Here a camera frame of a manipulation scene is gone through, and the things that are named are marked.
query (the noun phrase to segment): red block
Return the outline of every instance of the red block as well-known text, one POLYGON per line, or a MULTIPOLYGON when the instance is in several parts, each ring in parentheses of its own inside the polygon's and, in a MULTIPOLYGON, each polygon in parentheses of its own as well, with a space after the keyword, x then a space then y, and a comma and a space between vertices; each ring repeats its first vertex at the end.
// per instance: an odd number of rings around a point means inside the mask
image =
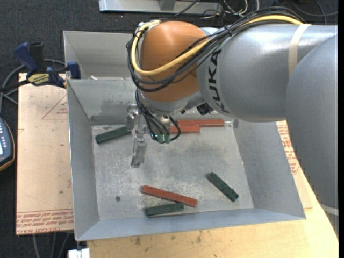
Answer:
POLYGON ((225 121, 223 119, 181 119, 178 120, 179 127, 181 126, 193 126, 199 127, 223 127, 225 121))
MULTIPOLYGON (((179 126, 181 134, 196 134, 199 133, 200 128, 198 125, 188 125, 188 126, 179 126)), ((177 134, 178 129, 176 126, 171 126, 170 134, 177 134)))
POLYGON ((141 192, 145 195, 150 195, 150 196, 165 199, 165 200, 171 200, 173 202, 179 202, 190 207, 197 206, 196 199, 179 195, 173 192, 165 191, 159 188, 150 187, 149 185, 144 185, 142 187, 141 192))

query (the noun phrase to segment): red stick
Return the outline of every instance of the red stick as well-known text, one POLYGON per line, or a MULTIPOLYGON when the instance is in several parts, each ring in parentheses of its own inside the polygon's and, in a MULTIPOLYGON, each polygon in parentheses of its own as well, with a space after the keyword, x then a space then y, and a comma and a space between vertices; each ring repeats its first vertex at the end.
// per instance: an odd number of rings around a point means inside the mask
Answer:
POLYGON ((179 195, 173 192, 169 192, 169 191, 165 191, 159 188, 154 188, 154 187, 150 187, 149 185, 144 185, 142 187, 142 191, 143 194, 146 195, 150 195, 153 197, 157 197, 157 198, 161 198, 161 199, 165 199, 165 200, 171 200, 173 202, 179 202, 182 203, 184 205, 190 206, 190 207, 196 207, 197 206, 197 200, 190 198, 190 197, 186 197, 183 195, 179 195))

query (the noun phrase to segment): yellow cable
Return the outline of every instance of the yellow cable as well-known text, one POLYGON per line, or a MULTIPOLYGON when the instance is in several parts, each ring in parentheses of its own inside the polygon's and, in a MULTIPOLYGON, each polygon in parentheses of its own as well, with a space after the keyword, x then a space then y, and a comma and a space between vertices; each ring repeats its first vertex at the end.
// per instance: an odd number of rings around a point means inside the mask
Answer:
MULTIPOLYGON (((142 31, 149 27, 150 25, 147 24, 147 26, 143 25, 139 32, 137 33, 137 36, 140 37, 141 36, 141 33, 142 31)), ((197 45, 196 47, 194 47, 193 49, 189 50, 188 52, 186 52, 185 54, 182 54, 180 55, 179 57, 177 57, 176 59, 173 59, 172 61, 168 62, 167 64, 165 64, 164 66, 161 66, 157 69, 154 69, 154 70, 150 70, 150 71, 145 71, 145 70, 142 70, 136 63, 136 57, 135 57, 135 54, 136 54, 136 48, 137 48, 137 43, 138 43, 138 38, 135 37, 134 41, 133 41, 133 44, 132 44, 132 49, 131 49, 131 58, 132 58, 132 65, 133 65, 133 68, 135 69, 135 71, 137 71, 139 74, 143 75, 143 76, 152 76, 152 75, 157 75, 163 71, 166 71, 168 70, 169 68, 177 65, 178 63, 180 63, 181 61, 187 59, 188 57, 194 55, 195 53, 197 53, 200 49, 202 49, 202 47, 207 44, 209 42, 209 40, 197 45)))
MULTIPOLYGON (((259 21, 266 21, 266 20, 279 20, 279 21, 285 21, 288 22, 290 24, 294 24, 294 25, 302 25, 303 23, 301 21, 298 21, 294 18, 288 17, 288 16, 281 16, 281 15, 271 15, 271 16, 262 16, 262 17, 257 17, 249 22, 247 22, 246 24, 250 24, 250 23, 254 23, 254 22, 259 22, 259 21)), ((187 59, 188 57, 194 55, 195 53, 197 53, 200 49, 202 49, 210 40, 207 40, 199 45, 197 45, 196 47, 192 48, 191 50, 187 51, 186 53, 180 55, 179 57, 173 59, 172 61, 168 62, 167 64, 165 64, 164 66, 161 66, 159 68, 156 68, 154 70, 142 70, 137 62, 136 62, 136 48, 138 45, 138 41, 139 41, 139 37, 141 36, 141 34, 143 33, 143 31, 147 28, 149 28, 152 25, 156 25, 159 24, 160 21, 154 21, 152 23, 147 23, 144 24, 140 27, 139 31, 137 32, 137 36, 135 37, 133 44, 132 44, 132 48, 131 48, 131 59, 132 59, 132 65, 135 71, 137 71, 139 74, 141 74, 142 76, 154 76, 157 75, 163 71, 168 70, 169 68, 179 64, 180 62, 182 62, 183 60, 187 59)))
POLYGON ((294 24, 294 25, 302 25, 303 23, 299 20, 296 20, 292 17, 289 16, 281 16, 281 15, 272 15, 272 16, 262 16, 262 17, 257 17, 249 22, 247 22, 246 24, 250 24, 253 22, 259 22, 259 21, 266 21, 266 20, 279 20, 279 21, 285 21, 288 22, 290 24, 294 24))

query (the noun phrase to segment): green block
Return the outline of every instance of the green block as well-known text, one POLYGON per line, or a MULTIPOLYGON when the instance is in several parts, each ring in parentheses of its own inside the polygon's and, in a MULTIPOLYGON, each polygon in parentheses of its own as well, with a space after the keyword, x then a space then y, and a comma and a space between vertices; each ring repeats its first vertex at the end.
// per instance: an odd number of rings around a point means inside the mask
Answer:
POLYGON ((102 144, 103 142, 118 139, 123 137, 124 135, 131 134, 131 131, 127 130, 126 127, 118 128, 116 130, 108 131, 106 133, 100 134, 96 136, 96 141, 98 144, 102 144))
POLYGON ((208 180, 217 187, 223 194, 226 195, 228 199, 232 202, 235 202, 236 199, 239 198, 239 195, 234 191, 234 189, 230 188, 223 180, 219 178, 214 172, 210 173, 207 176, 208 180))
POLYGON ((166 214, 166 213, 174 213, 184 210, 184 205, 182 203, 175 203, 175 204, 165 204, 159 206, 152 206, 145 208, 146 215, 148 217, 166 214))

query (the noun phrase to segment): clamp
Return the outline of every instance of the clamp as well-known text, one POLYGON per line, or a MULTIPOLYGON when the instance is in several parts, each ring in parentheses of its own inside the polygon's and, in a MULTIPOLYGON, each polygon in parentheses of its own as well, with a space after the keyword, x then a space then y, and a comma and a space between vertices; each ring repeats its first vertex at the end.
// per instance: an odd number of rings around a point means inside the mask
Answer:
POLYGON ((81 73, 78 64, 75 61, 67 63, 67 66, 58 71, 52 67, 44 69, 43 62, 43 43, 33 43, 28 47, 28 43, 20 44, 14 55, 16 59, 29 69, 26 75, 26 82, 35 86, 53 85, 61 88, 66 87, 66 80, 59 75, 59 71, 69 71, 67 78, 80 79, 81 73))

